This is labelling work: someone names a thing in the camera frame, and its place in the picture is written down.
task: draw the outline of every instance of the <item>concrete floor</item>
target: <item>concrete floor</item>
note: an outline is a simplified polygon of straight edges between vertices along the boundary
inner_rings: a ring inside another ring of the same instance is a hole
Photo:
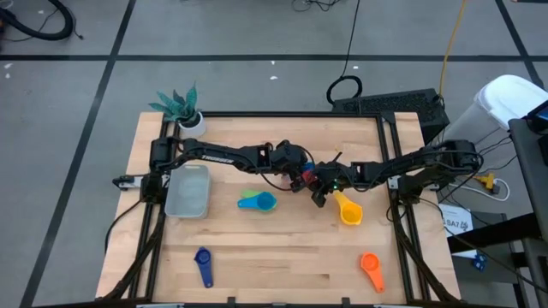
[[[345,54],[355,7],[355,0],[342,0],[328,13],[315,6],[296,13],[290,0],[64,2],[84,40],[2,42],[2,307],[93,299],[119,196],[110,180],[124,173],[138,114],[149,110],[155,91],[184,92],[196,81],[203,110],[329,110],[325,90],[344,62],[323,55]],[[500,3],[525,50],[516,48],[496,1],[468,1],[452,52],[465,57],[451,61],[446,76],[452,121],[501,74],[548,80],[548,5]],[[363,95],[437,88],[459,6],[456,0],[362,1],[351,53],[403,56],[351,61],[348,71],[364,81]],[[38,28],[53,8],[15,0],[12,10]],[[54,15],[45,31],[62,23]],[[25,36],[10,28],[6,37]],[[350,93],[352,86],[342,84],[334,96]],[[509,201],[468,192],[457,198],[474,210],[530,212],[518,163],[497,176],[511,185]],[[505,286],[460,283],[471,302],[515,303]]]

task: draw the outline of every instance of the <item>white cable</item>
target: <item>white cable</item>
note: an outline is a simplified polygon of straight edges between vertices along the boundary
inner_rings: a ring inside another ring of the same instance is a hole
[[[476,192],[476,193],[479,193],[479,194],[482,194],[482,195],[486,196],[487,198],[491,198],[491,199],[496,200],[496,201],[504,202],[504,201],[508,200],[508,198],[510,197],[510,186],[509,186],[508,183],[507,183],[506,181],[504,181],[503,179],[495,179],[495,180],[494,180],[494,183],[495,183],[495,184],[497,184],[498,182],[503,183],[504,186],[506,187],[506,197],[504,197],[504,198],[493,197],[493,196],[491,196],[489,193],[482,192],[482,191],[480,191],[479,189],[472,188],[472,187],[468,187],[468,186],[466,186],[466,185],[463,185],[463,186],[461,186],[460,188],[466,189],[466,190],[469,190],[469,191],[472,191],[472,192]],[[458,185],[455,185],[455,184],[449,184],[449,186],[451,186],[451,187],[458,187]]]
[[[9,3],[7,6],[2,6],[2,3]],[[2,9],[9,9],[11,8],[12,6],[14,6],[14,0],[0,0],[0,7]]]

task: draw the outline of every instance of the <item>white trash can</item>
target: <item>white trash can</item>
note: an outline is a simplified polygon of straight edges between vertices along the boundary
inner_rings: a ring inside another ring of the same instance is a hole
[[[548,92],[530,81],[502,75],[479,90],[474,103],[448,127],[444,139],[466,139],[481,151],[509,135],[509,120],[522,118],[546,100]],[[505,145],[485,155],[482,170],[499,167],[515,155],[509,139],[501,144]]]

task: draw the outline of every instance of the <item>wooden tabletop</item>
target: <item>wooden tabletop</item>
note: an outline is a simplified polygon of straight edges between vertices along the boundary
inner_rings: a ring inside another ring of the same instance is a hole
[[[128,174],[148,172],[150,142],[159,136],[161,114],[142,113],[128,163]],[[416,151],[422,136],[416,114],[396,114],[403,154]],[[340,163],[382,161],[376,121],[366,118],[206,118],[207,132],[200,140],[241,147],[283,139],[302,145],[316,162],[329,161],[337,151]],[[390,154],[390,130],[385,129]],[[280,192],[258,175],[232,166],[194,161],[211,173],[209,213],[203,220],[168,217],[153,300],[156,302],[238,303],[285,302],[337,304],[349,297],[353,304],[405,303],[394,228],[385,218],[389,205],[385,185],[368,192],[344,193],[363,207],[360,226],[340,222],[335,199],[328,196],[318,208],[311,192]],[[280,184],[278,177],[269,178]],[[273,193],[277,208],[268,213],[239,210],[244,189]],[[116,215],[138,199],[138,192],[122,192]],[[433,192],[423,198],[437,203]],[[135,258],[145,206],[130,212],[114,228],[104,259],[97,295],[105,295]],[[414,206],[423,257],[445,287],[460,297],[449,247],[438,210],[426,203]],[[200,246],[212,253],[214,287],[204,288],[194,254]],[[385,292],[376,293],[359,267],[363,252],[379,257]],[[409,259],[415,298],[419,298],[416,268]],[[141,273],[144,294],[148,263]]]

